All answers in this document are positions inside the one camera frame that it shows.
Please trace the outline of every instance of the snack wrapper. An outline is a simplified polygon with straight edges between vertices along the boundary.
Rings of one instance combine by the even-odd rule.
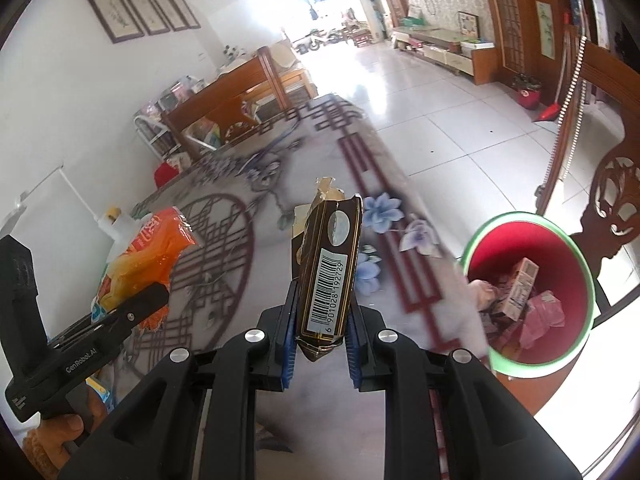
[[[191,227],[177,208],[170,207],[153,215],[127,250],[107,266],[92,304],[92,322],[101,320],[153,282],[162,283],[168,289],[171,271],[180,253],[195,244]],[[165,305],[138,327],[158,330],[168,312]]]
[[[313,202],[296,208],[292,231],[291,270],[300,286],[296,341],[311,361],[344,339],[362,225],[361,197],[347,199],[332,181],[320,179]]]
[[[492,310],[494,319],[505,322],[517,321],[527,304],[527,299],[536,281],[539,267],[523,258],[513,266],[509,281],[501,289],[500,298]]]
[[[522,325],[520,345],[531,348],[553,326],[564,326],[562,303],[550,290],[527,301],[527,315]]]

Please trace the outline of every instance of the framed picture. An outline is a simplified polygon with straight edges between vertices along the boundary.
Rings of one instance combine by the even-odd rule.
[[[480,39],[480,29],[478,27],[478,17],[468,12],[458,12],[458,21],[460,22],[460,34],[466,36],[470,40]]]
[[[133,19],[124,0],[89,0],[89,3],[113,43],[145,35]]]
[[[191,9],[184,0],[169,0],[174,4],[175,9],[180,12],[184,21],[189,25],[189,28],[200,28],[200,23],[196,20],[196,17],[191,12]]]
[[[178,12],[170,0],[153,0],[153,2],[173,30],[185,30],[189,28],[189,25],[187,25],[180,12]]]
[[[169,32],[168,23],[156,9],[151,0],[126,0],[129,7],[136,15],[138,22],[145,28],[146,33],[150,36],[154,34],[164,34]]]

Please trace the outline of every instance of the orange snack bag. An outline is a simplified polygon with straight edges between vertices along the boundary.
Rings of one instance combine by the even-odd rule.
[[[191,227],[177,208],[153,215],[127,250],[108,265],[95,298],[94,312],[96,306],[105,314],[110,312],[153,282],[169,289],[171,271],[180,253],[195,244]],[[168,313],[169,307],[165,305],[138,327],[158,330]]]

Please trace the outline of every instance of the pink plastic bag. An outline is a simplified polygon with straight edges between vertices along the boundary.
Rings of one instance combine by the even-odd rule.
[[[522,324],[520,346],[531,348],[553,326],[564,326],[562,303],[550,290],[527,301],[527,314]]]

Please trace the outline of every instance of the green trash can rim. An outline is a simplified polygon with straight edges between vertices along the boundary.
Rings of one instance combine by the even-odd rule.
[[[582,350],[582,347],[587,342],[589,337],[589,332],[593,325],[593,319],[596,314],[595,309],[595,289],[593,285],[593,278],[591,276],[591,271],[589,270],[589,266],[587,265],[587,261],[584,259],[584,256],[580,252],[580,249],[575,244],[575,242],[567,235],[561,228],[559,228],[556,224],[551,222],[550,220],[533,214],[527,213],[524,211],[512,211],[508,213],[503,213],[498,215],[489,221],[485,222],[473,235],[469,243],[466,245],[465,251],[462,254],[462,258],[460,259],[460,263],[462,264],[463,271],[466,274],[469,270],[469,264],[471,263],[471,256],[474,254],[475,250],[478,248],[478,245],[482,241],[482,239],[489,234],[489,232],[493,231],[500,225],[509,223],[509,222],[531,222],[533,224],[540,225],[549,229],[551,232],[555,233],[564,241],[567,246],[572,250],[572,253],[578,260],[578,264],[582,269],[582,275],[584,276],[584,282],[587,287],[587,314],[584,321],[584,326],[580,331],[576,341],[571,345],[567,352],[565,352],[560,357],[554,359],[553,361],[549,361],[542,364],[524,364],[516,361],[512,361],[511,359],[507,359],[499,352],[495,351],[493,348],[489,346],[489,360],[491,361],[492,367],[505,375],[519,378],[535,378],[535,377],[543,377],[554,372],[557,372],[567,364],[569,364]]]

